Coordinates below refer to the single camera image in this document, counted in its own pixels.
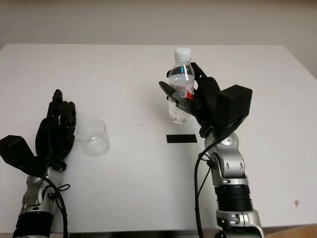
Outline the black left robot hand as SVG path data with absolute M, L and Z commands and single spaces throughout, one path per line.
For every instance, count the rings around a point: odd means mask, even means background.
M 64 101 L 62 91 L 55 90 L 47 116 L 41 121 L 36 135 L 37 157 L 65 170 L 64 160 L 74 143 L 75 125 L 75 104 L 72 101 Z

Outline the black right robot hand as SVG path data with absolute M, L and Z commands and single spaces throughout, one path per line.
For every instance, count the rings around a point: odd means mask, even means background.
M 200 135 L 207 137 L 211 132 L 216 131 L 214 110 L 216 109 L 216 96 L 220 88 L 216 80 L 206 76 L 202 69 L 195 63 L 190 63 L 194 72 L 194 80 L 198 88 L 193 90 L 191 97 L 182 97 L 176 87 L 163 81 L 159 82 L 160 88 L 167 95 L 175 107 L 189 115 L 193 115 L 201 126 Z

